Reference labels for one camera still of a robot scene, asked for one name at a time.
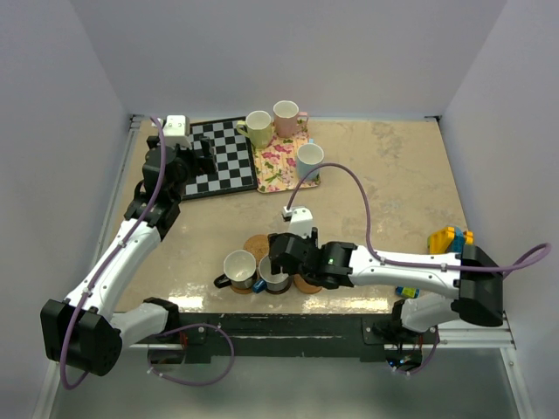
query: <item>pink mug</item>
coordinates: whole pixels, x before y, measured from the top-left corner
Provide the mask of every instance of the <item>pink mug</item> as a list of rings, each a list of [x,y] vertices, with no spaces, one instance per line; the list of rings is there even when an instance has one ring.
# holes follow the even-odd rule
[[[307,126],[308,113],[299,112],[299,107],[291,100],[280,100],[273,106],[273,120],[276,133],[282,138],[289,138],[300,130],[299,117],[306,117],[303,127]]]

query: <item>floral tray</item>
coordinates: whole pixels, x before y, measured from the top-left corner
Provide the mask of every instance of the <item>floral tray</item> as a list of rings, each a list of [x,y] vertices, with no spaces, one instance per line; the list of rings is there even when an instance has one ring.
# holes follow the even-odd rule
[[[303,144],[308,143],[307,127],[301,126],[300,131],[290,138],[280,138],[274,132],[272,142],[267,148],[252,149],[254,166],[259,183],[257,189],[262,194],[295,189],[299,182],[297,176],[296,155]],[[314,188],[321,184],[321,178],[307,181],[301,188]]]

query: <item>gray floor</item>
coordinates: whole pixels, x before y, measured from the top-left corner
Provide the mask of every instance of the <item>gray floor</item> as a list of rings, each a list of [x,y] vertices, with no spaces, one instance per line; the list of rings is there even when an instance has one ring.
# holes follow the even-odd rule
[[[210,365],[175,374],[203,379]],[[410,378],[386,364],[349,359],[238,358],[231,373],[205,388],[186,388],[147,372],[146,354],[123,354],[106,377],[59,389],[52,418],[517,418],[499,350],[442,349]]]

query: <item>marble table surface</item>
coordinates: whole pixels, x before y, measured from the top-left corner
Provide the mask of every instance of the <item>marble table surface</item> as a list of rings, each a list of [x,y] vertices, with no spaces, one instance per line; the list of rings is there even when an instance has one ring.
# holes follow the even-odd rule
[[[351,168],[369,197],[373,245],[384,251],[427,252],[427,237],[447,224],[466,220],[434,120],[311,120],[309,133],[324,148],[325,161]],[[155,129],[145,123],[137,137],[119,214],[141,180]],[[343,171],[324,168],[322,184],[302,190],[295,204],[306,205],[319,229],[320,244],[338,240],[365,243],[365,211],[359,190]],[[322,290],[314,295],[292,288],[281,295],[241,295],[217,289],[227,254],[242,249],[255,234],[286,231],[281,208],[289,192],[249,191],[181,204],[181,215],[161,245],[140,266],[122,294],[117,311],[147,297],[168,299],[183,312],[207,313],[389,313],[398,299],[391,286]],[[120,225],[117,217],[114,234]]]

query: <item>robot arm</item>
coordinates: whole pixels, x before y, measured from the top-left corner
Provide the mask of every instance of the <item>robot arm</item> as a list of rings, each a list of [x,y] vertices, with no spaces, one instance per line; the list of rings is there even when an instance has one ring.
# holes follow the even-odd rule
[[[179,203],[186,182],[202,174],[215,173],[210,143],[193,150],[188,142],[190,130],[183,116],[169,116],[163,132],[167,140],[166,165],[162,187],[155,205],[138,225],[124,247],[101,273],[95,287],[87,286],[113,250],[137,222],[154,194],[160,173],[161,145],[158,137],[148,138],[149,151],[142,167],[143,180],[135,188],[134,200],[128,205],[125,221],[116,238],[93,270],[63,301],[50,299],[41,310],[41,325],[47,357],[59,361],[62,343],[70,318],[82,299],[87,300],[72,330],[67,364],[96,375],[108,373],[122,348],[152,334],[178,326],[178,307],[162,299],[146,299],[134,310],[114,316],[122,292],[149,253],[165,238],[178,217]]]
[[[462,319],[477,326],[501,326],[502,276],[447,269],[453,265],[496,266],[479,247],[466,246],[462,254],[414,255],[379,251],[377,260],[364,246],[329,242],[318,247],[318,230],[304,207],[283,211],[288,232],[272,234],[270,260],[273,273],[300,274],[309,284],[335,289],[356,285],[403,285],[433,292],[419,299],[398,301],[390,328],[423,333],[430,327]],[[400,267],[383,258],[403,262],[440,264],[440,269]]]

